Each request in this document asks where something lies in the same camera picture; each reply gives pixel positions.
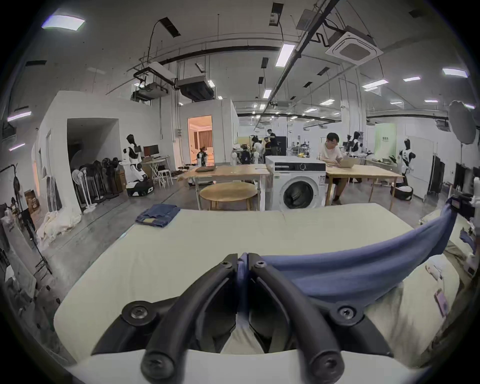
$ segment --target air conditioner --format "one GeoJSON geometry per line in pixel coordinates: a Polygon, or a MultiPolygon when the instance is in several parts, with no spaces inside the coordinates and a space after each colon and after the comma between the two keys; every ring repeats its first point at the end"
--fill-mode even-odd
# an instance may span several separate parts
{"type": "Polygon", "coordinates": [[[450,132],[450,126],[448,124],[448,121],[447,120],[435,120],[435,122],[437,123],[437,128],[441,131],[444,131],[444,132],[450,132]]]}
{"type": "Polygon", "coordinates": [[[380,56],[383,52],[377,48],[370,36],[346,26],[343,32],[335,32],[328,38],[328,55],[360,65],[380,56]]]}

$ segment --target washing machine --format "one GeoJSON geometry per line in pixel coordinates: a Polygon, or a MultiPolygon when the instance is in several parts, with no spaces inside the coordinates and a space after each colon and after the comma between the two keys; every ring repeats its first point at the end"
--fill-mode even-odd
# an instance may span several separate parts
{"type": "Polygon", "coordinates": [[[265,209],[287,211],[325,204],[325,163],[297,156],[267,156],[272,174],[265,188],[265,209]]]}

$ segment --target standing fan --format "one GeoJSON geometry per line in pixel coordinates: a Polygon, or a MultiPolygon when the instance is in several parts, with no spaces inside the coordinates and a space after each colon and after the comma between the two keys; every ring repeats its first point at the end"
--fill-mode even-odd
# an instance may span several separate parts
{"type": "Polygon", "coordinates": [[[82,186],[84,199],[87,204],[87,207],[85,208],[84,213],[92,212],[95,209],[96,203],[92,204],[92,201],[90,200],[90,194],[88,193],[88,185],[86,183],[84,173],[79,171],[78,169],[74,169],[72,172],[72,180],[75,182],[75,184],[82,186]]]}

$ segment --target round wooden stool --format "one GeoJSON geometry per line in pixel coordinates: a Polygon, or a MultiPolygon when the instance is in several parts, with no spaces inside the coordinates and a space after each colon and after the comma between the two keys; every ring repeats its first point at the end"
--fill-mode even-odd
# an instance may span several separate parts
{"type": "Polygon", "coordinates": [[[245,200],[247,211],[252,210],[250,198],[257,194],[257,187],[243,181],[212,184],[200,191],[200,196],[210,201],[210,209],[217,209],[219,202],[245,200]]]}

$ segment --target white t-shirt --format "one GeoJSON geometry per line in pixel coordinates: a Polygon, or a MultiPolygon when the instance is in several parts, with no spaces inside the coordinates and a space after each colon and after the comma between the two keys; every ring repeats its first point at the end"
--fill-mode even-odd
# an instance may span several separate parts
{"type": "Polygon", "coordinates": [[[262,154],[263,147],[262,147],[262,144],[259,143],[258,141],[253,145],[253,149],[257,151],[259,154],[262,154]]]}
{"type": "Polygon", "coordinates": [[[331,161],[340,161],[343,159],[342,151],[338,148],[338,145],[334,149],[328,149],[326,143],[320,145],[320,154],[318,156],[319,160],[322,158],[327,158],[331,161]]]}

